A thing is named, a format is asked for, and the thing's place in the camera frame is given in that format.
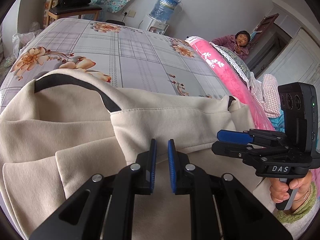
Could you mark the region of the person's right hand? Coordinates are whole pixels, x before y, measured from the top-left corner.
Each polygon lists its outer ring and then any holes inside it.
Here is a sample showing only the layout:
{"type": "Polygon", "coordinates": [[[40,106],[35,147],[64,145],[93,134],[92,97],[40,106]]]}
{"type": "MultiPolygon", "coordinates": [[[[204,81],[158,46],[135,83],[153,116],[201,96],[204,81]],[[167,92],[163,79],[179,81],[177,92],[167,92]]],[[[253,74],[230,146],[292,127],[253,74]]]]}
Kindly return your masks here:
{"type": "Polygon", "coordinates": [[[287,213],[293,213],[300,208],[311,193],[312,173],[309,171],[304,178],[295,178],[289,185],[278,178],[270,178],[270,196],[276,204],[289,199],[288,190],[297,190],[291,209],[287,213]]]}

